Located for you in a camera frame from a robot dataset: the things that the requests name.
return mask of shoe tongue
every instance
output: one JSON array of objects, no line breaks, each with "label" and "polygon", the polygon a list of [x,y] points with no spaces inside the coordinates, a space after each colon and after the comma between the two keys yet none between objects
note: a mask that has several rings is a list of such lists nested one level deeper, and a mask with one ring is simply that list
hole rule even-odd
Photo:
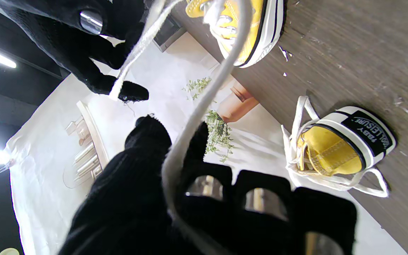
[{"label": "shoe tongue", "polygon": [[190,18],[204,17],[204,11],[201,10],[201,5],[208,0],[191,0],[188,2],[185,12]]}]

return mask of metal eyelet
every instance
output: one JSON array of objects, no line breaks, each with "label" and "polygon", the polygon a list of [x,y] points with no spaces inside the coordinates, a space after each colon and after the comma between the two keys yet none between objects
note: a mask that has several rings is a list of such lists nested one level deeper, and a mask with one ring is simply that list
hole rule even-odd
[{"label": "metal eyelet", "polygon": [[199,176],[190,185],[185,195],[193,197],[212,197],[213,199],[222,201],[223,185],[213,176]]},{"label": "metal eyelet", "polygon": [[310,255],[344,255],[343,249],[335,240],[316,232],[305,234],[305,249]]},{"label": "metal eyelet", "polygon": [[227,26],[227,29],[231,29],[231,34],[236,34],[237,33],[237,28],[233,26]]},{"label": "metal eyelet", "polygon": [[245,210],[265,213],[289,221],[286,206],[280,197],[267,189],[256,188],[246,193]]},{"label": "metal eyelet", "polygon": [[231,18],[230,16],[227,16],[227,15],[220,16],[220,20],[223,20],[223,19],[225,19],[224,23],[229,23],[229,22],[233,21],[233,18]]},{"label": "metal eyelet", "polygon": [[103,28],[103,20],[100,14],[92,10],[83,10],[80,13],[81,26],[91,34],[100,34]]}]

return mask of white shoelace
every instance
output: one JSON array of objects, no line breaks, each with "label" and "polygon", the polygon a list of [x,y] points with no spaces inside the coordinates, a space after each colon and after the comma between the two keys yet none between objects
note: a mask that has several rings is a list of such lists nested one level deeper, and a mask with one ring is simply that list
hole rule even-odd
[{"label": "white shoelace", "polygon": [[[154,39],[154,36],[160,30],[163,22],[171,12],[172,8],[180,1],[181,0],[172,0],[162,11],[166,0],[155,0],[151,10],[149,11],[141,38],[134,46],[131,53],[127,56],[124,65],[120,69],[118,79],[110,92],[110,98],[113,100],[118,100],[120,89],[122,88],[124,78],[126,77],[130,66],[137,58],[139,58],[141,53],[147,48],[147,45],[152,42],[152,39]],[[215,20],[216,16],[221,15],[221,11],[224,8],[224,3],[224,0],[212,0],[212,6],[209,8],[209,10],[206,10],[206,15],[204,18],[206,18],[209,22]],[[186,222],[184,222],[177,213],[174,198],[176,196],[176,189],[183,168],[183,161],[185,159],[191,138],[194,136],[194,133],[200,126],[202,118],[207,112],[207,108],[213,102],[213,99],[223,85],[223,82],[228,75],[231,74],[231,71],[234,68],[234,63],[236,62],[245,41],[247,40],[248,33],[250,31],[251,18],[253,15],[251,12],[251,1],[238,0],[238,6],[240,10],[240,20],[238,24],[239,30],[237,39],[235,39],[233,44],[233,48],[229,53],[229,56],[221,64],[220,72],[218,73],[217,77],[212,79],[206,89],[206,93],[203,95],[203,97],[201,97],[198,106],[188,119],[183,132],[178,136],[177,140],[172,145],[170,152],[163,163],[161,171],[163,191],[171,218],[174,220],[175,225],[180,229],[180,231],[188,239],[193,241],[201,252],[208,255],[230,254],[230,252],[208,235],[193,229]]]},{"label": "white shoelace", "polygon": [[[303,109],[306,109],[311,117],[311,121],[308,121],[303,126],[300,126]],[[299,139],[300,134],[303,133],[305,129],[309,128],[318,120],[319,116],[317,115],[313,106],[311,106],[309,98],[307,96],[301,96],[298,98],[295,119],[292,127],[292,134],[290,134],[284,128],[284,126],[281,125],[286,156],[286,169],[289,172],[290,180],[293,182],[293,184],[296,187],[301,187],[302,184],[299,180],[301,177],[338,191],[347,191],[354,188],[376,197],[388,197],[389,192],[387,189],[387,184],[385,183],[380,171],[376,168],[364,169],[356,173],[351,180],[339,176],[307,175],[306,173],[300,171],[298,164],[300,163],[300,159],[303,159],[303,157],[301,155],[302,152],[297,149],[297,140]],[[359,183],[361,178],[363,178],[363,176],[368,172],[374,173],[376,175],[382,190],[368,188]]]}]

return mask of shoelace loop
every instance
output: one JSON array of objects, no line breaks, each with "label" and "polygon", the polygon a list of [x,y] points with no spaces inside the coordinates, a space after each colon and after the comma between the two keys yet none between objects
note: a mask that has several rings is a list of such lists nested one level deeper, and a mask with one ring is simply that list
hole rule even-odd
[{"label": "shoelace loop", "polygon": [[[311,121],[308,121],[307,123],[300,126],[303,115],[303,109],[306,109],[306,112],[311,117]],[[388,197],[389,192],[387,189],[387,184],[385,183],[382,174],[377,168],[364,169],[356,173],[352,179],[347,179],[339,176],[323,176],[320,174],[311,175],[299,170],[298,164],[300,163],[301,160],[303,160],[304,155],[302,155],[303,152],[301,150],[298,150],[297,141],[300,135],[305,131],[305,129],[308,129],[318,120],[319,116],[317,115],[316,111],[311,105],[309,98],[307,96],[301,96],[298,98],[295,119],[292,127],[292,133],[290,134],[284,128],[284,126],[281,125],[281,130],[283,132],[284,151],[286,156],[286,169],[289,172],[290,180],[293,182],[293,184],[296,187],[301,187],[302,184],[300,183],[299,180],[299,177],[301,177],[306,178],[316,184],[320,184],[322,186],[338,191],[347,191],[354,188],[358,191],[376,197]],[[382,190],[368,188],[360,184],[361,178],[363,178],[363,176],[368,172],[374,173],[376,175],[376,178]]]}]

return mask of black stripe on sole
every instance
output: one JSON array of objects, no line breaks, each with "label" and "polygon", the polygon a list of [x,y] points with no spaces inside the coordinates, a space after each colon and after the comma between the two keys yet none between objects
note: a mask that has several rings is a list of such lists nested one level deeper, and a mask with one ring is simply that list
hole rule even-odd
[{"label": "black stripe on sole", "polygon": [[250,52],[250,55],[248,58],[245,60],[245,62],[241,65],[238,65],[237,67],[241,67],[246,65],[250,60],[251,57],[253,56],[254,52],[256,51],[257,45],[259,44],[259,41],[261,40],[261,34],[262,34],[262,28],[264,27],[264,19],[265,19],[265,14],[267,13],[267,0],[264,0],[264,4],[262,5],[262,13],[261,13],[261,23],[259,24],[259,29],[257,31],[257,36],[256,36],[256,41],[254,42],[253,49]]}]

